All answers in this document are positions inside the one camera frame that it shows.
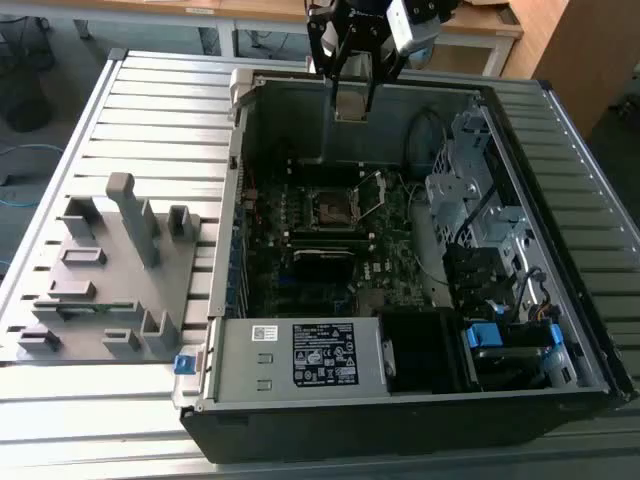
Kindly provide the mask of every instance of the blue latch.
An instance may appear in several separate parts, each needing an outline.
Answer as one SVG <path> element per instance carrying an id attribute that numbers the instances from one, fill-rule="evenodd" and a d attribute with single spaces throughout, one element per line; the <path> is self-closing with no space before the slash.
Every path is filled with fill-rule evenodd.
<path id="1" fill-rule="evenodd" d="M 562 330 L 560 330 L 560 325 L 556 325 L 555 323 L 551 324 L 551 338 L 553 338 L 554 345 L 564 343 L 564 336 L 562 335 Z"/>
<path id="2" fill-rule="evenodd" d="M 196 357 L 193 355 L 176 355 L 173 361 L 173 373 L 176 375 L 195 375 Z"/>
<path id="3" fill-rule="evenodd" d="M 467 340 L 471 348 L 501 347 L 502 336 L 495 323 L 474 323 L 467 329 Z"/>

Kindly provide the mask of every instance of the motherboard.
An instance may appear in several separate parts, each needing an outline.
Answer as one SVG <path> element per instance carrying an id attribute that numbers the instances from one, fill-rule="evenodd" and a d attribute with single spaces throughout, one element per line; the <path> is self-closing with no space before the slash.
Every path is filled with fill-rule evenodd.
<path id="1" fill-rule="evenodd" d="M 430 304 L 397 171 L 289 162 L 259 177 L 250 170 L 244 190 L 249 316 L 371 316 Z"/>

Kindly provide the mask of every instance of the aluminum extrusion table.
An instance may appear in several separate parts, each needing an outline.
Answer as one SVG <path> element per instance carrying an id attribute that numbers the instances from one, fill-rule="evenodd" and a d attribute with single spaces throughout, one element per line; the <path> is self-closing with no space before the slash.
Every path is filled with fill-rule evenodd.
<path id="1" fill-rule="evenodd" d="M 64 225 L 55 220 L 64 197 L 101 195 L 109 173 L 125 170 L 137 177 L 137 195 L 151 198 L 156 212 L 166 212 L 178 200 L 204 220 L 186 313 L 188 329 L 183 331 L 185 342 L 202 340 L 231 128 L 227 87 L 237 67 L 304 68 L 293 62 L 148 52 L 111 57 L 2 285 L 0 331 L 9 320 L 30 321 L 29 299 L 46 285 L 46 270 L 65 235 Z M 633 251 L 638 232 L 619 209 L 619 200 L 555 95 L 531 81 L 410 77 L 484 81 L 496 89 L 626 366 L 632 376 L 640 377 L 640 273 Z M 97 203 L 109 206 L 106 199 Z M 623 301 L 617 297 L 620 293 L 626 295 Z M 6 342 L 0 343 L 0 355 L 10 360 Z M 402 477 L 394 478 L 422 478 L 429 471 L 451 479 L 469 474 L 539 478 L 580 471 L 588 479 L 640 467 L 637 401 L 521 447 L 420 457 L 212 465 L 178 420 L 170 398 L 173 382 L 170 365 L 0 368 L 0 477 L 304 478 L 375 473 L 383 478 L 395 473 Z"/>

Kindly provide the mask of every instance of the warning label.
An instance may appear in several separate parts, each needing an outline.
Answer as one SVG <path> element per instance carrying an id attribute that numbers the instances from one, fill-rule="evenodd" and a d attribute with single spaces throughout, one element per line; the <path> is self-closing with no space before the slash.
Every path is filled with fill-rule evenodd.
<path id="1" fill-rule="evenodd" d="M 298 387 L 357 385 L 353 323 L 293 325 L 293 382 Z"/>

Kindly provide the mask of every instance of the cable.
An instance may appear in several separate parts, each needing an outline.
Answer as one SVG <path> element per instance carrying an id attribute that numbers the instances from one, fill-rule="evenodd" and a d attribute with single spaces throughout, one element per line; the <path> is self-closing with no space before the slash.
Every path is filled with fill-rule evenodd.
<path id="1" fill-rule="evenodd" d="M 465 219 L 465 221 L 462 222 L 462 225 L 460 225 L 460 228 L 458 228 L 458 231 L 456 232 L 455 236 L 453 237 L 453 243 L 454 244 L 458 243 L 458 240 L 460 240 L 460 235 L 462 235 L 462 232 L 464 232 L 467 229 L 467 227 L 469 225 L 471 225 L 471 223 L 476 219 L 476 217 L 478 216 L 480 211 L 487 205 L 487 203 L 489 202 L 489 200 L 491 199 L 491 197 L 493 196 L 495 191 L 496 191 L 496 186 L 495 186 L 495 184 L 493 184 L 493 185 L 491 185 L 491 188 L 486 191 L 486 193 L 480 199 L 480 201 L 475 206 L 473 211 Z"/>
<path id="2" fill-rule="evenodd" d="M 5 207 L 14 207 L 14 208 L 31 208 L 37 207 L 39 202 L 31 202 L 31 203 L 16 203 L 16 202 L 7 202 L 6 200 L 0 200 L 0 205 L 4 205 Z"/>
<path id="3" fill-rule="evenodd" d="M 55 145 L 49 145 L 47 143 L 25 143 L 24 145 L 12 145 L 9 148 L 6 148 L 0 152 L 1 155 L 6 155 L 7 153 L 11 153 L 14 150 L 18 150 L 20 148 L 32 148 L 35 150 L 54 150 L 58 153 L 64 153 L 64 150 L 60 147 L 56 147 Z"/>
<path id="4" fill-rule="evenodd" d="M 441 145 L 445 145 L 447 142 L 447 129 L 445 128 L 444 120 L 442 120 L 442 117 L 440 116 L 440 114 L 436 112 L 434 109 L 432 109 L 428 105 L 423 106 L 422 108 L 420 108 L 420 110 L 418 110 L 413 115 L 413 117 L 411 117 L 411 120 L 409 120 L 407 132 L 405 133 L 405 136 L 404 136 L 402 167 L 405 170 L 409 169 L 409 164 L 411 163 L 410 161 L 411 160 L 410 158 L 411 157 L 411 138 L 413 137 L 414 131 L 418 126 L 418 121 L 422 117 L 427 118 L 429 121 L 435 119 L 440 124 L 439 126 L 442 131 Z"/>
<path id="5" fill-rule="evenodd" d="M 413 254 L 413 258 L 416 259 L 416 263 L 418 264 L 418 266 L 420 267 L 420 270 L 422 270 L 422 273 L 424 273 L 427 277 L 429 277 L 431 280 L 433 280 L 436 283 L 439 283 L 440 285 L 444 285 L 445 287 L 448 287 L 449 284 L 443 280 L 439 280 L 438 278 L 434 277 L 433 275 L 431 275 L 429 272 L 427 272 L 427 269 L 424 268 L 424 265 L 422 265 L 422 262 L 420 261 L 420 259 L 418 258 L 417 254 Z"/>
<path id="6" fill-rule="evenodd" d="M 289 34 L 287 33 L 284 38 L 282 39 L 282 43 L 280 44 L 280 46 L 271 54 L 269 54 L 269 58 L 272 59 L 273 57 L 275 57 L 277 54 L 279 54 L 282 49 L 284 48 L 285 43 L 287 43 L 287 40 L 289 40 Z"/>
<path id="7" fill-rule="evenodd" d="M 522 299 L 524 297 L 524 291 L 527 288 L 527 282 L 529 281 L 531 276 L 536 272 L 542 273 L 542 269 L 540 267 L 533 266 L 529 270 L 527 270 L 527 273 L 525 273 L 524 278 L 522 279 L 522 283 L 518 287 L 518 296 L 516 297 L 517 300 L 513 308 L 513 315 L 511 316 L 511 322 L 515 322 L 516 319 L 518 318 L 518 315 L 520 313 L 520 305 L 522 305 Z"/>

